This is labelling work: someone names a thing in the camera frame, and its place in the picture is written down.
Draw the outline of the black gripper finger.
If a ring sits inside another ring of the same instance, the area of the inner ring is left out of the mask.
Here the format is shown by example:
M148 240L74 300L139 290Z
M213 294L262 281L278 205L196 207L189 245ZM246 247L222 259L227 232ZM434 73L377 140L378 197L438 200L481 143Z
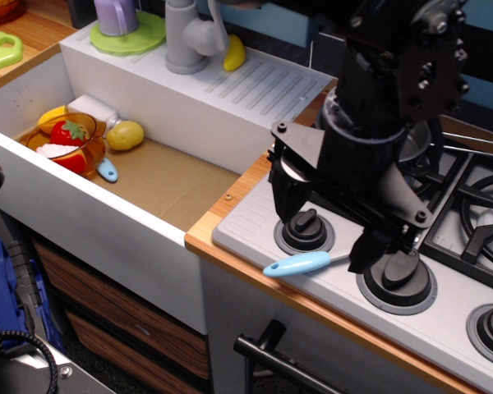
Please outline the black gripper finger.
M354 243L349 254L348 271L364 273L387 253L393 239L393 232L365 229Z
M269 176L274 196L275 212L283 223L288 222L311 195L309 181L291 176L282 162L272 163Z

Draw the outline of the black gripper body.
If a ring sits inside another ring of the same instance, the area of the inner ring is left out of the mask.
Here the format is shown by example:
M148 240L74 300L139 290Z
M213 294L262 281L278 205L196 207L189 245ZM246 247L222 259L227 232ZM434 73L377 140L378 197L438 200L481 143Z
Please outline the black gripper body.
M315 126L272 125L271 167L282 162L291 176L310 182L311 194L356 216L366 229L394 236L419 232L433 215L399 169L399 153L412 127L387 98L335 87Z

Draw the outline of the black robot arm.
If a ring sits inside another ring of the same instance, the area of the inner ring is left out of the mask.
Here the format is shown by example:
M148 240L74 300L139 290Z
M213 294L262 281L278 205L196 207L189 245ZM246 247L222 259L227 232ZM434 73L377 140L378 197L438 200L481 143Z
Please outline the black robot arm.
M399 169L409 134L457 111L468 84L459 1L286 1L343 35L337 85L316 126L276 123L270 153L275 210L288 222L312 193L360 220L349 269L407 251L432 216Z

